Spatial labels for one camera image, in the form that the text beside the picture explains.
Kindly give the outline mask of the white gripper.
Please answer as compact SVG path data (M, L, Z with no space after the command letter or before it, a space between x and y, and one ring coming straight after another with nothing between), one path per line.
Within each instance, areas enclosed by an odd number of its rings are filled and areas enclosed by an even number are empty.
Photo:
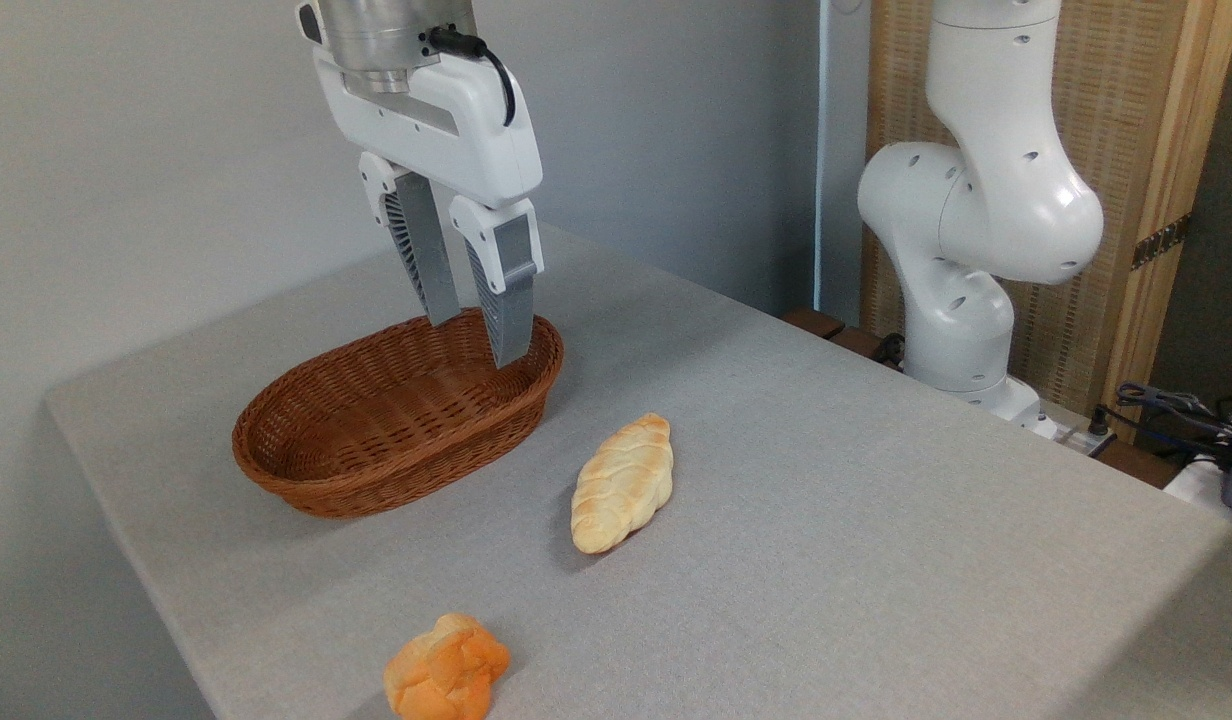
M313 58L334 122L363 149L359 173L375 222L395 243L429 323L439 327L461 313L432 179L461 194L450 215L464 237L494 364L524 358L532 342L533 277L545 269L537 215L525 197L543 170L516 79L506 126L500 73L483 60L444 55L411 73L407 92L373 94L328 51L314 49Z

